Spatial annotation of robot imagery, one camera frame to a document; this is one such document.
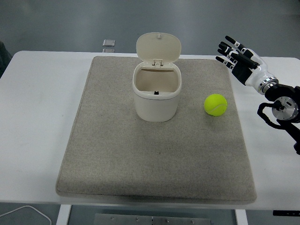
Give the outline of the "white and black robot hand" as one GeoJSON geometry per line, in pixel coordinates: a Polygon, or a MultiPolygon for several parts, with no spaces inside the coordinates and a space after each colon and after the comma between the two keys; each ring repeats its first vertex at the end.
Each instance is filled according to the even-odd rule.
{"type": "Polygon", "coordinates": [[[225,39],[228,42],[221,42],[217,50],[225,59],[217,56],[216,60],[228,67],[240,83],[261,94],[266,92],[267,85],[278,84],[278,79],[268,71],[266,62],[257,53],[230,36],[225,39]]]}

